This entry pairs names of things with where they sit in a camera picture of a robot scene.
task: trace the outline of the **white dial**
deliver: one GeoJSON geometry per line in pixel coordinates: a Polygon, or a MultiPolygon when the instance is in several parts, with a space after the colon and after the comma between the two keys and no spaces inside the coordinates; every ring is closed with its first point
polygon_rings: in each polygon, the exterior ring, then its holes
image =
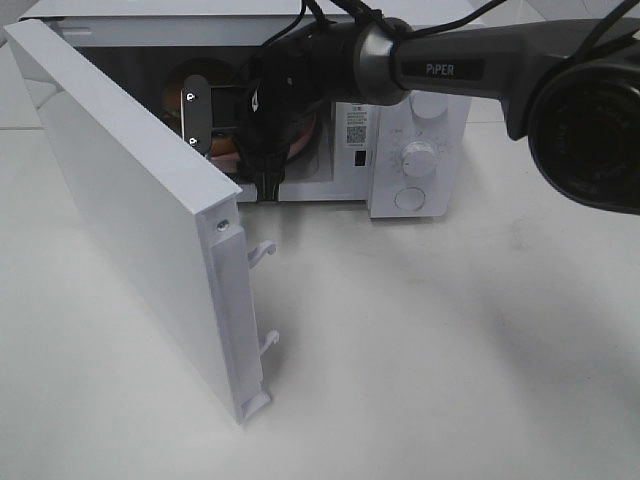
{"type": "Polygon", "coordinates": [[[405,188],[396,195],[396,207],[405,212],[417,212],[427,201],[427,196],[420,188],[405,188]]]}
{"type": "Polygon", "coordinates": [[[402,151],[402,170],[408,177],[427,177],[437,168],[438,150],[429,142],[413,142],[402,151]]]}
{"type": "Polygon", "coordinates": [[[413,92],[411,110],[423,120],[438,118],[449,109],[449,97],[442,93],[413,92]]]}

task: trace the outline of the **open microwave door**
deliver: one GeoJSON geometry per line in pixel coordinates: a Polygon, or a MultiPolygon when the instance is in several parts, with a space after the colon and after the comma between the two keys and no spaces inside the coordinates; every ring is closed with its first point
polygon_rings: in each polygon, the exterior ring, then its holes
{"type": "Polygon", "coordinates": [[[6,31],[88,228],[243,422],[269,397],[240,188],[47,25],[6,31]]]}

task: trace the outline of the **black cable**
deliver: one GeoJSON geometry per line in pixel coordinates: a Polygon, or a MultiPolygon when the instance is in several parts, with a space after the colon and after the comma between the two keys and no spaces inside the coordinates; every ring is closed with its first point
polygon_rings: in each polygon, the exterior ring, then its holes
{"type": "Polygon", "coordinates": [[[598,40],[600,40],[602,36],[611,29],[611,27],[618,23],[618,21],[624,17],[629,10],[638,5],[638,3],[640,3],[640,0],[624,0],[620,5],[614,8],[609,15],[604,17],[595,26],[591,33],[587,35],[585,41],[582,42],[582,45],[580,45],[573,56],[573,62],[582,62],[596,46],[598,40]]]}
{"type": "Polygon", "coordinates": [[[329,25],[327,17],[324,16],[324,12],[322,11],[322,8],[320,8],[320,5],[316,3],[316,0],[306,0],[305,3],[307,4],[307,7],[309,7],[309,10],[311,10],[311,13],[313,13],[318,27],[324,28],[329,25]]]}
{"type": "Polygon", "coordinates": [[[398,38],[398,31],[383,17],[381,10],[374,10],[361,0],[330,0],[331,3],[347,12],[355,20],[365,18],[374,22],[380,30],[391,38],[398,38]]]}
{"type": "Polygon", "coordinates": [[[291,32],[294,28],[296,28],[300,24],[302,19],[304,18],[305,13],[307,13],[308,3],[314,3],[316,7],[318,6],[318,4],[315,2],[315,0],[302,0],[300,13],[296,17],[296,19],[291,24],[289,24],[287,27],[283,28],[278,33],[276,33],[275,35],[273,35],[273,36],[269,37],[267,40],[265,40],[265,42],[262,44],[262,47],[263,48],[264,47],[268,47],[273,42],[275,42],[276,40],[279,40],[280,38],[284,37],[287,33],[291,32]]]}
{"type": "Polygon", "coordinates": [[[448,32],[449,30],[455,30],[457,28],[463,27],[474,20],[480,18],[485,13],[493,10],[496,7],[499,7],[503,3],[508,0],[491,0],[488,3],[485,3],[482,7],[477,9],[476,11],[470,13],[464,18],[460,20],[456,20],[453,22],[445,23],[442,25],[436,25],[435,27],[422,28],[420,30],[416,30],[415,32],[407,32],[402,38],[406,40],[411,40],[414,38],[426,37],[427,35],[435,35],[436,33],[448,32]]]}
{"type": "MultiPolygon", "coordinates": [[[[275,41],[277,41],[280,38],[284,37],[287,33],[291,32],[294,28],[296,28],[300,24],[300,22],[302,22],[302,20],[304,19],[304,16],[307,13],[307,4],[310,1],[315,3],[315,0],[302,0],[301,1],[301,5],[300,5],[300,13],[295,18],[295,20],[293,22],[291,22],[289,25],[287,25],[285,28],[280,30],[278,33],[276,33],[275,35],[272,35],[267,40],[265,40],[262,43],[262,45],[260,46],[260,48],[264,49],[264,48],[268,47],[269,45],[271,45],[275,41]]],[[[249,64],[250,61],[251,61],[251,58],[248,58],[247,60],[242,62],[242,64],[240,64],[240,66],[238,68],[236,68],[235,72],[233,72],[233,75],[231,75],[231,77],[229,79],[229,83],[230,84],[235,83],[235,81],[240,76],[240,72],[242,72],[242,70],[249,64]]]]}

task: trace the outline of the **microwave oven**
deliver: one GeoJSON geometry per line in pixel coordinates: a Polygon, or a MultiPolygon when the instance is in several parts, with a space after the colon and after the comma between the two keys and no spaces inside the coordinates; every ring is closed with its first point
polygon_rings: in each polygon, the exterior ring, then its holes
{"type": "MultiPolygon", "coordinates": [[[[472,10],[464,0],[378,3],[416,27],[472,10]]],[[[205,158],[177,134],[172,102],[181,73],[228,74],[298,9],[296,0],[41,0],[6,27],[88,228],[239,423],[270,401],[260,357],[278,334],[258,338],[249,271],[275,246],[248,251],[238,202],[254,201],[255,187],[234,176],[224,143],[205,158]]],[[[469,106],[432,93],[393,107],[327,106],[287,165],[280,201],[443,215],[469,106]]]]}

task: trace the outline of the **white surface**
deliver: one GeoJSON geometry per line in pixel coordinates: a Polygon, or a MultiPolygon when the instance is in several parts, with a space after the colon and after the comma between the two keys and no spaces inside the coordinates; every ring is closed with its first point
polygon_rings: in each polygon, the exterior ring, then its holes
{"type": "MultiPolygon", "coordinates": [[[[328,0],[318,4],[327,14],[342,14],[343,11],[328,0]]],[[[447,8],[442,8],[442,0],[392,1],[377,0],[371,3],[382,8],[387,16],[411,19],[413,24],[444,23],[464,16],[469,11],[466,0],[447,0],[447,8]]],[[[25,17],[62,16],[156,16],[156,15],[296,15],[300,11],[299,0],[41,0],[31,8],[25,17]]]]}
{"type": "Polygon", "coordinates": [[[243,209],[251,243],[279,241],[252,275],[282,339],[276,401],[239,428],[90,240],[43,134],[0,132],[0,476],[637,478],[640,219],[565,200],[501,124],[465,151],[436,222],[243,209]]]}
{"type": "MultiPolygon", "coordinates": [[[[553,1],[560,6],[566,0],[553,1]]],[[[473,8],[478,8],[487,3],[487,0],[470,0],[469,3],[473,8]]],[[[527,0],[509,0],[482,16],[482,21],[490,27],[513,23],[540,22],[542,20],[544,19],[529,5],[527,0]]]]}
{"type": "Polygon", "coordinates": [[[0,0],[0,46],[5,42],[2,25],[9,25],[18,20],[36,0],[0,0]]]}
{"type": "MultiPolygon", "coordinates": [[[[548,20],[564,18],[602,18],[622,3],[622,0],[527,0],[548,20]]],[[[628,16],[640,15],[635,7],[628,16]]]]}
{"type": "Polygon", "coordinates": [[[42,22],[7,33],[25,78],[57,87],[38,115],[95,238],[243,421],[268,397],[239,187],[42,22]]]}
{"type": "Polygon", "coordinates": [[[0,66],[0,130],[40,128],[31,102],[24,101],[27,90],[8,45],[0,47],[0,66]]]}

